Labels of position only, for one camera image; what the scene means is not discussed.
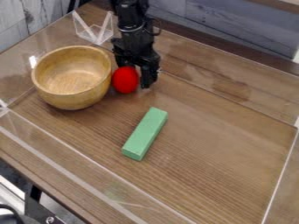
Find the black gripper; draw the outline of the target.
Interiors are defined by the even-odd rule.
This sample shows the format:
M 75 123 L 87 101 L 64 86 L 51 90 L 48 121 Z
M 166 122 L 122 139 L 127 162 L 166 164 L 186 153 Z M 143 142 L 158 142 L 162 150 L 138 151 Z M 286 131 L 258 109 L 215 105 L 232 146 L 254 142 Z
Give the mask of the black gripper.
M 119 27 L 120 37 L 112 38 L 114 54 L 119 67 L 139 66 L 142 70 L 142 88 L 150 88 L 158 80 L 160 68 L 160 56 L 155 51 L 155 37 L 160 31 L 155 31 L 151 25 L 138 27 Z

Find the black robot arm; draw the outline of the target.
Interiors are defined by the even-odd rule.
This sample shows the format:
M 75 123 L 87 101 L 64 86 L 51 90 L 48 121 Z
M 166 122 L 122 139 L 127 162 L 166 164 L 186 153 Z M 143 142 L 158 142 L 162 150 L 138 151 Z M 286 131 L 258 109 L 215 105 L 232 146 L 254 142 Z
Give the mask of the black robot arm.
M 155 51 L 155 19 L 147 15 L 148 0 L 110 0 L 118 17 L 116 28 L 120 37 L 112 38 L 112 52 L 119 67 L 140 67 L 142 88 L 150 88 L 158 81 L 160 55 Z

